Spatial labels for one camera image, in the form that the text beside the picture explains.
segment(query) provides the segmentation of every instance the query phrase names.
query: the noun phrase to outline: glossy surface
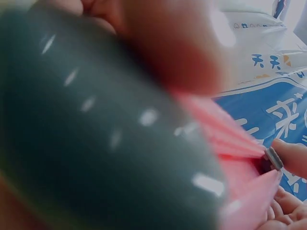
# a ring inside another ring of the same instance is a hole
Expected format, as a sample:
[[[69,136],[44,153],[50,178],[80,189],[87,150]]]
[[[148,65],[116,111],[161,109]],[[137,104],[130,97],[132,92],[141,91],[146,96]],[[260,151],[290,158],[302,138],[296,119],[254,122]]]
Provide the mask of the glossy surface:
[[[55,229],[217,229],[202,130],[125,46],[50,8],[0,25],[0,167],[34,211]]]

